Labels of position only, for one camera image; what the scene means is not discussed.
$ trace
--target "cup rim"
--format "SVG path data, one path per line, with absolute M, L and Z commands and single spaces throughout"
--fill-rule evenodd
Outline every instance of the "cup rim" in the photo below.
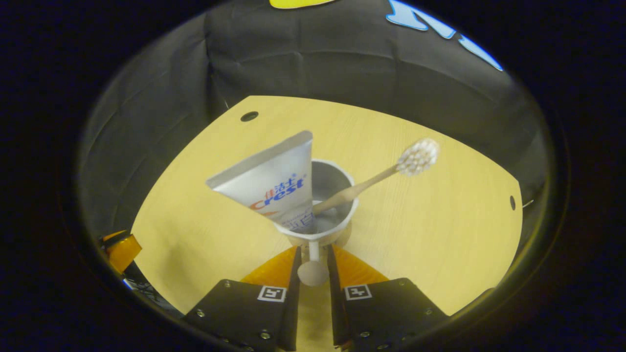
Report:
M 331 160 L 318 159 L 318 158 L 311 158 L 311 162 L 325 163 L 325 164 L 328 164 L 328 165 L 338 169 L 348 179 L 348 181 L 350 182 L 350 186 L 354 186 L 354 178 L 352 177 L 352 175 L 347 173 L 337 163 L 335 163 L 335 162 L 333 162 Z M 331 228 L 329 230 L 326 230 L 324 232 L 320 232 L 318 234 L 299 234 L 297 232 L 288 230 L 285 227 L 282 227 L 282 226 L 280 226 L 279 224 L 276 224 L 276 223 L 274 223 L 274 226 L 276 226 L 278 231 L 280 231 L 281 233 L 283 233 L 285 235 L 298 237 L 298 238 L 305 239 L 305 240 L 308 240 L 308 241 L 316 241 L 316 240 L 324 238 L 324 237 L 326 237 L 328 235 L 331 235 L 331 234 L 333 234 L 333 233 L 335 233 L 337 231 L 341 231 L 341 230 L 345 229 L 346 226 L 348 225 L 348 222 L 350 222 L 350 220 L 352 219 L 352 216 L 354 215 L 354 212 L 356 211 L 356 208 L 357 208 L 358 205 L 359 205 L 359 198 L 357 197 L 357 198 L 355 198 L 352 201 L 352 207 L 350 208 L 350 211 L 348 212 L 348 215 L 346 216 L 345 219 L 343 219 L 339 224 L 337 224 L 337 226 L 335 226 L 335 227 L 333 227 L 333 228 Z

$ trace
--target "wooden table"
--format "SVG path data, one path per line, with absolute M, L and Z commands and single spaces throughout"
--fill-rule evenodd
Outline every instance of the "wooden table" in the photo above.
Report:
M 259 116 L 249 122 L 240 117 Z M 395 175 L 365 191 L 344 247 L 390 279 L 408 277 L 452 315 L 495 287 L 520 240 L 520 187 L 477 151 L 434 130 L 349 105 L 250 96 L 217 118 L 168 166 L 133 225 L 136 263 L 187 313 L 220 279 L 239 280 L 289 248 L 270 221 L 211 191 L 205 180 L 302 130 L 314 158 L 332 160 L 362 182 L 393 165 L 421 137 L 441 145 L 437 164 Z M 512 209 L 510 197 L 517 204 Z M 332 350 L 329 286 L 300 290 L 300 351 Z

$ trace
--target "silver toothpaste tube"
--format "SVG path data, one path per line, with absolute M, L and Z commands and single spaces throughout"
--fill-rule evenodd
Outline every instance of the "silver toothpaste tube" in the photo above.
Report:
M 311 188 L 313 134 L 302 131 L 209 178 L 214 191 L 294 232 L 315 228 Z

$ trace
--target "yellow sticker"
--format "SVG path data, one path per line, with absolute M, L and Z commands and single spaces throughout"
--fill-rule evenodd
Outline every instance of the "yellow sticker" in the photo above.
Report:
M 321 5 L 331 1 L 335 0 L 270 0 L 270 4 L 277 9 L 297 9 Z

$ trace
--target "wooden toothbrush handle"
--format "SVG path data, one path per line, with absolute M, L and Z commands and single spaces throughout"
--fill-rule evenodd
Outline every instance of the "wooden toothbrush handle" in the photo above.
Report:
M 370 186 L 388 178 L 389 176 L 393 175 L 396 172 L 398 172 L 396 170 L 396 165 L 393 165 L 392 167 L 388 168 L 387 170 L 379 173 L 378 175 L 372 177 L 371 179 L 365 182 L 361 182 L 352 187 L 348 187 L 346 189 L 340 190 L 339 192 L 335 193 L 332 197 L 328 198 L 327 200 L 321 203 L 318 203 L 316 205 L 313 205 L 313 214 L 318 215 L 319 213 L 325 210 L 334 208 L 338 205 L 354 200 L 361 192 L 368 189 Z

